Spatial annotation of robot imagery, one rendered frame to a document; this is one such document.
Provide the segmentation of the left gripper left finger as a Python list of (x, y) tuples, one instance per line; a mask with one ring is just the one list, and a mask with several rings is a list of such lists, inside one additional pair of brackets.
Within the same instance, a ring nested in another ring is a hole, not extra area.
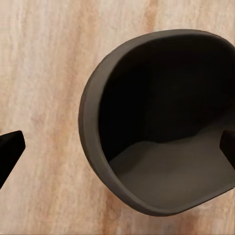
[(25, 141), (21, 130), (0, 136), (0, 188), (4, 185), (24, 150)]

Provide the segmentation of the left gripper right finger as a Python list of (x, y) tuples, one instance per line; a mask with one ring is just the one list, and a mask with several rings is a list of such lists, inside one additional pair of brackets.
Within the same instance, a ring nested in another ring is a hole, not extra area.
[(219, 147), (235, 169), (235, 132), (224, 130), (220, 139)]

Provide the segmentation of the cauldron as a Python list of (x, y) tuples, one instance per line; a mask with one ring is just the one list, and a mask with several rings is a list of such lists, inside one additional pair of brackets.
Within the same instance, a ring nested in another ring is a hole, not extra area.
[(81, 96), (86, 159), (123, 203), (182, 213), (235, 188), (219, 144), (235, 132), (235, 45), (196, 29), (157, 31), (115, 48)]

